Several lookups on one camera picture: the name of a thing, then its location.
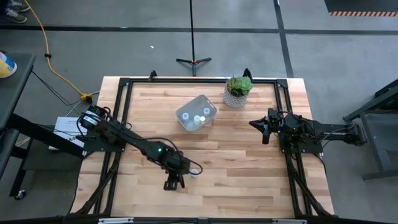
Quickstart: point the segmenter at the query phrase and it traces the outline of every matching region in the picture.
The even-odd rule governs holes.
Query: tripod base
[[[200,62],[209,62],[209,61],[211,61],[211,58],[204,58],[201,60],[192,60],[192,61],[177,58],[176,61],[185,62],[185,63],[190,64],[192,66],[192,76],[196,76],[197,75],[197,65]]]

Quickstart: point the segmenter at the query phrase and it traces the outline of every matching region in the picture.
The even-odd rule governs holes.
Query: clear plastic box
[[[208,108],[209,114],[205,114],[204,110]],[[183,119],[183,114],[188,113],[188,119]],[[216,106],[205,96],[199,95],[195,99],[189,101],[186,105],[183,105],[180,109],[175,112],[178,120],[180,121],[181,125],[187,131],[197,131],[203,125],[209,123],[212,119],[214,119],[217,113]],[[205,121],[200,122],[199,124],[195,124],[193,118],[195,116],[204,116]]]

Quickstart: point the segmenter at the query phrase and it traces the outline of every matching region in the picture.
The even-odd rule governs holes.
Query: wooden table
[[[114,107],[119,78],[104,77],[99,106]],[[291,78],[288,84],[293,112],[311,119],[303,79]],[[184,189],[164,191],[164,171],[128,146],[119,166],[112,216],[294,217],[285,158],[277,138],[271,135],[270,143],[262,145],[261,133],[248,124],[264,117],[268,108],[276,108],[274,87],[254,85],[248,102],[240,109],[227,107],[223,92],[224,84],[219,83],[134,84],[127,119],[132,130],[145,138],[171,139],[204,171],[196,179],[186,175]],[[218,113],[210,124],[196,133],[188,133],[174,113],[201,94],[213,102]],[[72,211],[78,210],[97,187],[103,156],[104,153],[96,152],[83,161]],[[303,164],[309,189],[333,213],[321,162],[312,154],[303,154]],[[300,190],[298,195],[304,211]]]

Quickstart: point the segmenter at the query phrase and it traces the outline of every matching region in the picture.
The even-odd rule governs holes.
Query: white plant pot
[[[225,84],[224,102],[230,108],[240,108],[240,107],[242,107],[246,103],[246,100],[247,100],[248,96],[249,96],[249,93],[247,93],[246,95],[241,96],[241,97],[233,96],[228,91],[228,83]]]

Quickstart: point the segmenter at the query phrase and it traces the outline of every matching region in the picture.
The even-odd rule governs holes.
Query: small bottle
[[[198,173],[199,173],[199,170],[197,170],[197,169],[192,169],[192,170],[191,170],[191,177],[197,178],[197,177],[198,177]]]
[[[204,124],[205,121],[206,121],[206,118],[205,118],[204,116],[201,116],[201,117],[200,117],[200,123],[201,123],[201,124]]]
[[[204,113],[205,115],[209,115],[209,114],[210,114],[210,109],[209,109],[209,108],[203,109],[203,113]]]
[[[199,115],[195,115],[193,117],[193,122],[195,123],[195,125],[199,125],[200,124],[200,117]]]
[[[183,114],[182,114],[182,120],[183,120],[184,122],[187,122],[188,119],[189,119],[189,114],[188,114],[188,113],[183,113]]]

